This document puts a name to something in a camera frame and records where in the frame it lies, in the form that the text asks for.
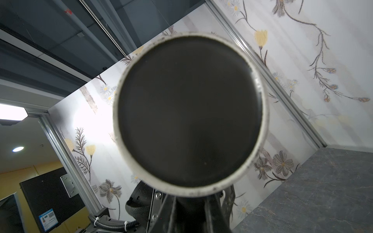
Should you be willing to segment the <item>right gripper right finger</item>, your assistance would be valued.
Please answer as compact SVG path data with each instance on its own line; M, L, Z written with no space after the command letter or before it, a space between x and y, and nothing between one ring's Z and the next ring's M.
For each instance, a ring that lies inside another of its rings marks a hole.
M205 198L205 233L231 233L220 208L219 199L216 195Z

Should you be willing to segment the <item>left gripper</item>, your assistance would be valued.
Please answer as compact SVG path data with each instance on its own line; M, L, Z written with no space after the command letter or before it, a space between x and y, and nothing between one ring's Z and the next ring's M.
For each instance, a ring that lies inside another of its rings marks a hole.
M125 209L140 226L148 226L157 219L162 202L161 191L140 181L126 202Z

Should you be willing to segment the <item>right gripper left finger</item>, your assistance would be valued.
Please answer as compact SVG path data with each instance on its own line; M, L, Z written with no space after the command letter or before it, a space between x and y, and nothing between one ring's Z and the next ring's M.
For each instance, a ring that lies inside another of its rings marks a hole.
M149 233L174 233L176 197L155 193L150 212Z

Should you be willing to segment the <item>black mug white rim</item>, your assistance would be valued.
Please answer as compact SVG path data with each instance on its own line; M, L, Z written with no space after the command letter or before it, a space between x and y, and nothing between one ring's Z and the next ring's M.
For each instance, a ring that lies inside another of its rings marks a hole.
M203 33L162 38L124 71L113 129L128 167L176 197L175 233L204 233L205 198L229 226L240 180L267 136L262 76L232 42Z

